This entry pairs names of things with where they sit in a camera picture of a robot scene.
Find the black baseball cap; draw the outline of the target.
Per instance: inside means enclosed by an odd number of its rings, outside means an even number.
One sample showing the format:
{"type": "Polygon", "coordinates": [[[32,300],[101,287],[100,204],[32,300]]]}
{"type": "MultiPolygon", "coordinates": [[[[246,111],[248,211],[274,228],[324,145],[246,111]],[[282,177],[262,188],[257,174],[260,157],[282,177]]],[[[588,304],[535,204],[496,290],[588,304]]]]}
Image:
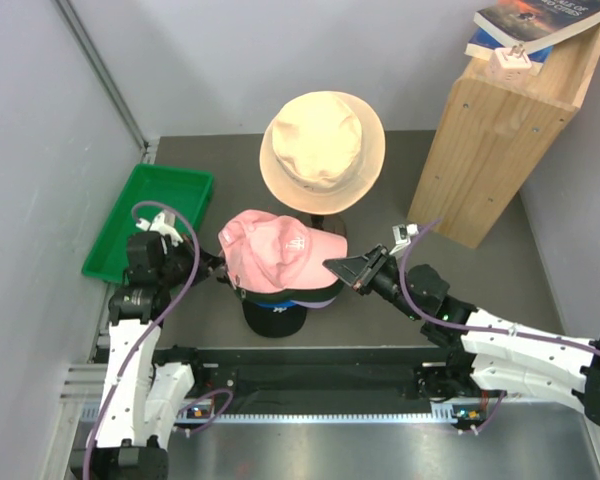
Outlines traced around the black baseball cap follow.
{"type": "Polygon", "coordinates": [[[250,329],[265,338],[285,338],[297,333],[306,321],[306,307],[287,302],[278,305],[242,303],[242,311],[250,329]]]}

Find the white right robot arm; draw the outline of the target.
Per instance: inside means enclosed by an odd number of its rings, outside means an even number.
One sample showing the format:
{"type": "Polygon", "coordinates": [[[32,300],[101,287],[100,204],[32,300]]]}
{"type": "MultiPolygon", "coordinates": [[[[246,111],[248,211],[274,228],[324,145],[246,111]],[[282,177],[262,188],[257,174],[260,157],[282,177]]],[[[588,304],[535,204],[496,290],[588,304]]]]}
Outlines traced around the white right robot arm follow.
{"type": "Polygon", "coordinates": [[[448,356],[415,371],[431,400],[520,394],[559,403],[600,427],[600,336],[548,333],[507,321],[454,298],[427,264],[405,270],[387,249],[328,259],[324,267],[360,295],[376,293],[412,320],[448,356]]]}

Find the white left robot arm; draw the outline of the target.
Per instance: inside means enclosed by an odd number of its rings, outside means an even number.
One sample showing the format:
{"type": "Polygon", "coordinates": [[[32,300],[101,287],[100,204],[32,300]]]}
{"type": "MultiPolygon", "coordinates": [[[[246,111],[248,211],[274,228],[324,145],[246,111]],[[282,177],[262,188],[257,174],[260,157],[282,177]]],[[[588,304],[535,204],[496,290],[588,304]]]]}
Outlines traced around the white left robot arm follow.
{"type": "Polygon", "coordinates": [[[207,374],[190,347],[157,346],[166,316],[195,284],[222,266],[195,236],[132,235],[123,283],[108,302],[109,354],[102,398],[81,449],[70,455],[78,479],[164,479],[168,444],[186,396],[207,374]]]}

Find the pink brim cap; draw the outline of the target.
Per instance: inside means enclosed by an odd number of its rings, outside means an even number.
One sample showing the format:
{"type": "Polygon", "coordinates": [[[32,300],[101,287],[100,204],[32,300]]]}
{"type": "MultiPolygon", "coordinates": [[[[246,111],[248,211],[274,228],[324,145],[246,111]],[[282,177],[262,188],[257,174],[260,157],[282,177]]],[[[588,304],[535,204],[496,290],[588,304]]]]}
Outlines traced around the pink brim cap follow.
{"type": "Polygon", "coordinates": [[[343,236],[260,210],[233,217],[218,240],[232,285],[259,294],[327,288],[336,276],[323,262],[344,258],[348,250],[343,236]]]}

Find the lavender baseball cap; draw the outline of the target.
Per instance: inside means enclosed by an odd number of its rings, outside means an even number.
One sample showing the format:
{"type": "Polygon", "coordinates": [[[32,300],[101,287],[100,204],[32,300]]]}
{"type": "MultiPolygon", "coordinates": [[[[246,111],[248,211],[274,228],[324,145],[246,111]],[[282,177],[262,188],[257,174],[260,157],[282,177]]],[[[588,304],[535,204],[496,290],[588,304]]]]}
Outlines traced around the lavender baseball cap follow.
{"type": "Polygon", "coordinates": [[[322,309],[322,308],[325,308],[325,307],[329,306],[330,304],[332,304],[334,300],[335,300],[335,298],[329,299],[326,301],[320,301],[320,302],[307,302],[307,301],[300,301],[300,300],[292,300],[292,303],[294,303],[295,305],[299,305],[299,306],[308,308],[308,309],[322,309]]]}

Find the dark green baseball cap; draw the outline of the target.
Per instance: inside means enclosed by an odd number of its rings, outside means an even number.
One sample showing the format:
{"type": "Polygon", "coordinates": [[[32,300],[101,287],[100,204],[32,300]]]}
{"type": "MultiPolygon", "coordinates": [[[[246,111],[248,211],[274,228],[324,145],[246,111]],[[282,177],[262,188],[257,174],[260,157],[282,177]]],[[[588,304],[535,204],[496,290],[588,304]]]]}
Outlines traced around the dark green baseball cap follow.
{"type": "Polygon", "coordinates": [[[237,298],[255,304],[284,304],[292,303],[322,303],[335,298],[343,290],[344,284],[337,280],[335,283],[319,289],[311,290],[282,290],[275,293],[256,293],[234,286],[227,276],[221,276],[218,280],[221,284],[228,285],[237,298]]]}

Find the blue baseball cap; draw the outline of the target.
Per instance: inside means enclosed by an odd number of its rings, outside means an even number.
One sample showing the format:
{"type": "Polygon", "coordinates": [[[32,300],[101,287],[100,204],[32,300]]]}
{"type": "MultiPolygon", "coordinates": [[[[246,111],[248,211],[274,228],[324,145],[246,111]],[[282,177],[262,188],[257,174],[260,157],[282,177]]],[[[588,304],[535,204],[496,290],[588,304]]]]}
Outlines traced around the blue baseball cap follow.
{"type": "Polygon", "coordinates": [[[259,306],[261,308],[275,310],[275,311],[284,311],[288,308],[297,307],[297,304],[294,303],[293,301],[278,302],[278,303],[261,303],[261,302],[259,302],[259,303],[257,303],[257,306],[259,306]]]}

